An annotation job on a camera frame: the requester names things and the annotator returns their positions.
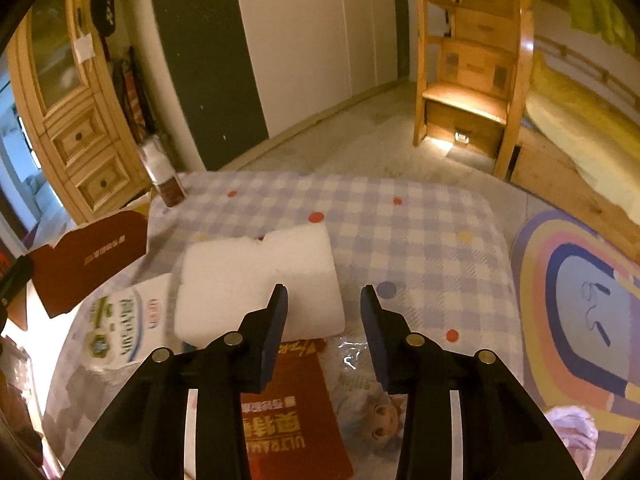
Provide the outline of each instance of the brown liquid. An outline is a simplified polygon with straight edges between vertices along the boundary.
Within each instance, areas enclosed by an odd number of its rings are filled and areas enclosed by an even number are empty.
[[[178,205],[187,198],[184,188],[176,176],[172,176],[166,182],[156,185],[156,188],[158,188],[158,193],[167,207]]]

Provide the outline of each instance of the bottle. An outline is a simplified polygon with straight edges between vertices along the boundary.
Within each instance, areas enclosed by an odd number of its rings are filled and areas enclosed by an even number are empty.
[[[140,146],[140,158],[167,207],[173,207],[187,198],[174,167],[164,154],[157,136],[150,136]]]

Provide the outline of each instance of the baseboard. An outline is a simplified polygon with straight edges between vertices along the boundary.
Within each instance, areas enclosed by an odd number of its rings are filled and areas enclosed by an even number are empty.
[[[287,128],[282,133],[278,134],[275,137],[271,137],[269,139],[264,140],[257,146],[254,146],[247,152],[244,152],[242,155],[236,157],[230,163],[225,164],[219,171],[237,171],[244,168],[250,162],[253,162],[256,158],[263,156],[265,153],[271,151],[276,146],[279,146],[286,140],[291,139],[296,136],[300,132],[305,131],[306,129],[318,124],[320,121],[324,121],[329,117],[337,114],[338,112],[343,111],[345,108],[349,108],[353,105],[358,104],[365,99],[369,99],[374,95],[380,94],[387,90],[392,89],[397,86],[401,82],[405,81],[406,78],[400,78],[391,83],[386,83],[380,86],[376,86],[375,88],[371,88],[367,91],[362,92],[361,94],[354,95],[350,97],[346,101],[343,101],[327,110],[320,112],[319,114],[312,115],[311,117],[305,119],[304,121],[300,121],[298,124],[294,124],[292,127]]]

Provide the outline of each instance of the colorful rug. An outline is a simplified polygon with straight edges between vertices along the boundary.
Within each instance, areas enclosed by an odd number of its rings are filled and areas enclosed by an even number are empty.
[[[523,227],[511,267],[527,390],[542,408],[585,407],[598,447],[620,449],[640,421],[640,267],[557,210]]]

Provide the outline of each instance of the silver rivet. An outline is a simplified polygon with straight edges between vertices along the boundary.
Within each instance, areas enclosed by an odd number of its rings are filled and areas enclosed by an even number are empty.
[[[242,342],[242,334],[239,332],[229,332],[225,335],[225,345],[238,346]]]
[[[406,340],[407,344],[409,346],[422,346],[424,345],[424,336],[422,334],[418,334],[415,332],[411,332],[407,337]]]
[[[169,358],[169,355],[171,354],[169,354],[169,351],[166,348],[159,348],[151,354],[151,358],[156,363],[163,363]]]
[[[492,365],[495,363],[495,354],[490,350],[482,350],[478,354],[478,359],[480,359],[486,365]]]

